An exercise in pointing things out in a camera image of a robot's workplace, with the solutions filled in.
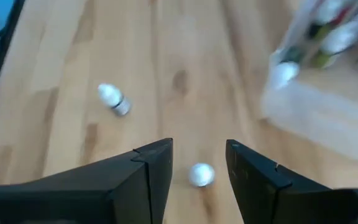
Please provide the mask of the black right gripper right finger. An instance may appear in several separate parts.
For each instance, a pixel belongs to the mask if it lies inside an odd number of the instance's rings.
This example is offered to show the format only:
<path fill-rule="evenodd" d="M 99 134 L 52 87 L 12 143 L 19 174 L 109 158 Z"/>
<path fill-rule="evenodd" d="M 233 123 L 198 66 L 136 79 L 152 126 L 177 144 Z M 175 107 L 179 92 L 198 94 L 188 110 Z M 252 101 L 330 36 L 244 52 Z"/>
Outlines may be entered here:
<path fill-rule="evenodd" d="M 245 224 L 358 224 L 358 189 L 330 189 L 233 139 L 226 163 Z"/>

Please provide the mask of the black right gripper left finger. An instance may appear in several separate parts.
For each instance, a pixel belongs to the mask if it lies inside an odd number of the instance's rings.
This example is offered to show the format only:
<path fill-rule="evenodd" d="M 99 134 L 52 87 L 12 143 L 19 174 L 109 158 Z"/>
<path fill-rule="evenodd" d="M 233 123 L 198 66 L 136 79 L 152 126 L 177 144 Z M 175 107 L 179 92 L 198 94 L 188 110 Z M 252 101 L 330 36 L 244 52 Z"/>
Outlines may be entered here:
<path fill-rule="evenodd" d="M 0 223 L 163 224 L 171 138 L 22 184 L 0 185 Z"/>

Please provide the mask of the small dark red coloring bottle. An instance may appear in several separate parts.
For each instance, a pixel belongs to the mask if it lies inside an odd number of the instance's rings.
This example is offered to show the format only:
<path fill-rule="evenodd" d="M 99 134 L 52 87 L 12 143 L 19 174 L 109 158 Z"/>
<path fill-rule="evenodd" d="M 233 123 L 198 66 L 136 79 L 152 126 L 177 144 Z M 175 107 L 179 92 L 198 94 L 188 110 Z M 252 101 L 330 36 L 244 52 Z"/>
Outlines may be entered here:
<path fill-rule="evenodd" d="M 205 187 L 215 180 L 213 167 L 206 163 L 197 163 L 190 168 L 188 174 L 191 185 L 195 187 Z"/>

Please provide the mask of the small white-capped dropper bottle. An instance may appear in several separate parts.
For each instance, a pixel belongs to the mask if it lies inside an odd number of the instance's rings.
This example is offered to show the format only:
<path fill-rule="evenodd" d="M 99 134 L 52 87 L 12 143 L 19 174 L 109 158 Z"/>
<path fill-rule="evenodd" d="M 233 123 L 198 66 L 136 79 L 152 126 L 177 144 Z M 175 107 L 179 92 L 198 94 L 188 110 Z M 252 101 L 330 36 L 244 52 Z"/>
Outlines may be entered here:
<path fill-rule="evenodd" d="M 116 86 L 102 83 L 98 86 L 98 95 L 101 101 L 118 116 L 125 116 L 130 112 L 129 99 Z"/>

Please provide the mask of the clear plastic bin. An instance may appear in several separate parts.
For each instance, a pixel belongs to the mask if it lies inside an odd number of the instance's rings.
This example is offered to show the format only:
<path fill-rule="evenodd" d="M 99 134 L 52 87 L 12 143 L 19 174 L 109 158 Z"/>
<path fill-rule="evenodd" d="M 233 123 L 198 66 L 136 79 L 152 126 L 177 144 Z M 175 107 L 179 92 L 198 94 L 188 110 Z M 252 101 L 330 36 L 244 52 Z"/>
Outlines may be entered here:
<path fill-rule="evenodd" d="M 297 134 L 358 161 L 358 40 L 327 68 L 314 68 L 311 59 L 323 39 L 308 40 L 306 33 L 324 0 L 303 0 L 279 47 L 270 56 L 268 80 L 262 95 L 262 116 L 279 128 Z M 338 25 L 358 23 L 358 0 L 342 0 L 353 7 Z M 270 82 L 275 55 L 301 47 L 299 74 L 280 89 Z"/>

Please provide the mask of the small dark blue coloring bottle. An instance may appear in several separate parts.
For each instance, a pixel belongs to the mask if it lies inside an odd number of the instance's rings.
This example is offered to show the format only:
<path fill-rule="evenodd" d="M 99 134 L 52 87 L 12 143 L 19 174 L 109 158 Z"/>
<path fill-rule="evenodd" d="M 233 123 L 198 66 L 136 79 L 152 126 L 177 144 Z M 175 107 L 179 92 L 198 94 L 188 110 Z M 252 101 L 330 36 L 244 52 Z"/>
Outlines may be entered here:
<path fill-rule="evenodd" d="M 271 67 L 270 74 L 274 89 L 283 88 L 299 74 L 303 57 L 303 49 L 297 46 L 283 49 L 275 55 L 275 64 Z"/>

